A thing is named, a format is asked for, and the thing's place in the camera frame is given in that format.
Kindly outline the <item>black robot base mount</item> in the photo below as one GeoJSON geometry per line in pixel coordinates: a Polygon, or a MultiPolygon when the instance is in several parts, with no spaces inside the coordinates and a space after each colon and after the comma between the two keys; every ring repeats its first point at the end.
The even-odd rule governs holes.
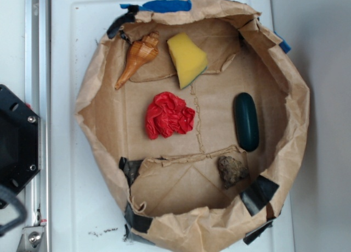
{"type": "Polygon", "coordinates": [[[19,194],[39,172],[39,116],[1,85],[1,185],[19,194]]]}

